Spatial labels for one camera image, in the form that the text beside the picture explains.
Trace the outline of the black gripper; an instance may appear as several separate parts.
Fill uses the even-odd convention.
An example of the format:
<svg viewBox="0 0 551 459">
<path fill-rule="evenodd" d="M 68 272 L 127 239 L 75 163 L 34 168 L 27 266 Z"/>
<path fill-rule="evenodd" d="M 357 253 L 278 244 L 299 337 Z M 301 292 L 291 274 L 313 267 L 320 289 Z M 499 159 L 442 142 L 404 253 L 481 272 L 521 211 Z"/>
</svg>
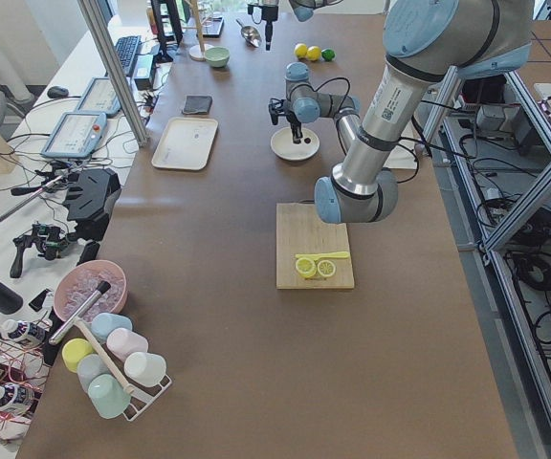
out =
<svg viewBox="0 0 551 459">
<path fill-rule="evenodd" d="M 273 24 L 276 22 L 276 6 L 263 5 L 261 10 L 261 19 L 265 22 L 265 49 L 266 51 L 270 51 L 273 38 Z"/>
<path fill-rule="evenodd" d="M 289 122 L 291 127 L 293 143 L 299 144 L 303 140 L 301 122 L 298 120 L 294 112 L 288 112 L 286 115 L 286 120 Z"/>
</svg>

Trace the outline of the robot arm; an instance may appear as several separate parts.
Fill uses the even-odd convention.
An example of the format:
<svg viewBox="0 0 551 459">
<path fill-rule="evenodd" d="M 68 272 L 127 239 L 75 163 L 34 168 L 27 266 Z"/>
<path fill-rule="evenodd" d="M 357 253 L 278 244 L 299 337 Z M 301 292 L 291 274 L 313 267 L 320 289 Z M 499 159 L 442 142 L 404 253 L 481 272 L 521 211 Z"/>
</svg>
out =
<svg viewBox="0 0 551 459">
<path fill-rule="evenodd" d="M 289 5 L 298 21 L 309 20 L 315 10 L 338 4 L 338 1 L 331 0 L 290 0 Z M 265 46 L 270 51 L 273 41 L 274 23 L 279 15 L 279 1 L 265 0 L 255 4 L 261 11 L 261 20 L 265 23 Z"/>
<path fill-rule="evenodd" d="M 319 218 L 330 224 L 368 223 L 395 208 L 398 186 L 385 163 L 428 88 L 450 67 L 464 78 L 492 77 L 528 59 L 531 1 L 399 1 L 387 14 L 386 66 L 365 116 L 350 96 L 313 89 L 309 69 L 286 68 L 284 115 L 293 141 L 300 127 L 319 118 L 334 121 L 346 156 L 315 184 Z"/>
</svg>

